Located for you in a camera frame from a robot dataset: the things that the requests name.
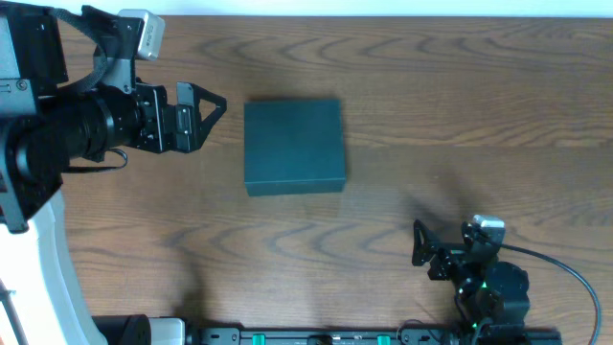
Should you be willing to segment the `black gift box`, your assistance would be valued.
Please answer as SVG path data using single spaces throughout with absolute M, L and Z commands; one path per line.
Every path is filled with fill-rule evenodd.
M 338 100 L 244 105 L 244 184 L 248 195 L 340 193 L 346 181 Z

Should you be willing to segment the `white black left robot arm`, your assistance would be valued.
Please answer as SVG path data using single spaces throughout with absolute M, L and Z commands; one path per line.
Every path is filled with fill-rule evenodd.
M 68 249 L 63 176 L 103 173 L 126 148 L 199 150 L 226 100 L 180 81 L 176 103 L 141 81 L 159 56 L 164 20 L 1 5 L 1 339 L 6 344 L 198 344 L 180 318 L 94 316 Z

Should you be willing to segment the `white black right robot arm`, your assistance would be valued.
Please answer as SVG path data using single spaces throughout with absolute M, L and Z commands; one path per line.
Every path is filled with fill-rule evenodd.
M 463 241 L 440 240 L 419 219 L 413 223 L 412 265 L 429 265 L 432 281 L 449 281 L 461 321 L 442 334 L 443 344 L 519 344 L 530 309 L 528 273 L 503 262 L 505 222 L 476 215 L 461 225 Z

